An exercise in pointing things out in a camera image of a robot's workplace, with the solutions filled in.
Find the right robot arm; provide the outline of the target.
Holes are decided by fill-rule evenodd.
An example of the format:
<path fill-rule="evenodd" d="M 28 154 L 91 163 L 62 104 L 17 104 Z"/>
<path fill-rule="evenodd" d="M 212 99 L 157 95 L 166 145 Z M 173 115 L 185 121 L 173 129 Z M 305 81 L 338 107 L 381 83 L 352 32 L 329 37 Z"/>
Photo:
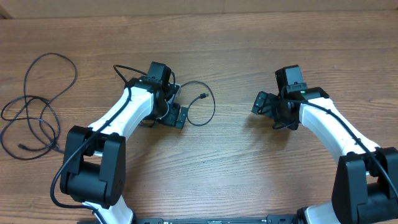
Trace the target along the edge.
<path fill-rule="evenodd" d="M 295 215 L 269 215 L 267 223 L 378 223 L 397 219 L 397 149 L 361 134 L 320 87 L 304 82 L 300 67 L 275 71 L 278 94 L 260 91 L 254 114 L 274 120 L 274 130 L 309 129 L 337 163 L 331 199 Z"/>

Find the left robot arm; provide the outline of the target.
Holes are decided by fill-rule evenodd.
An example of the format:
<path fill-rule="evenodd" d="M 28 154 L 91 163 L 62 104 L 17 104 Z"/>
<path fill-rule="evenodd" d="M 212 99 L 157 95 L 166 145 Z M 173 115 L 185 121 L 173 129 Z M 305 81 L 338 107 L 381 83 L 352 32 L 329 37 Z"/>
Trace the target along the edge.
<path fill-rule="evenodd" d="M 91 210 L 98 223 L 133 223 L 134 213 L 123 199 L 126 183 L 126 142 L 141 121 L 182 129 L 187 110 L 174 100 L 180 91 L 173 71 L 152 62 L 148 72 L 125 82 L 117 103 L 87 128 L 67 134 L 63 165 L 53 182 Z"/>

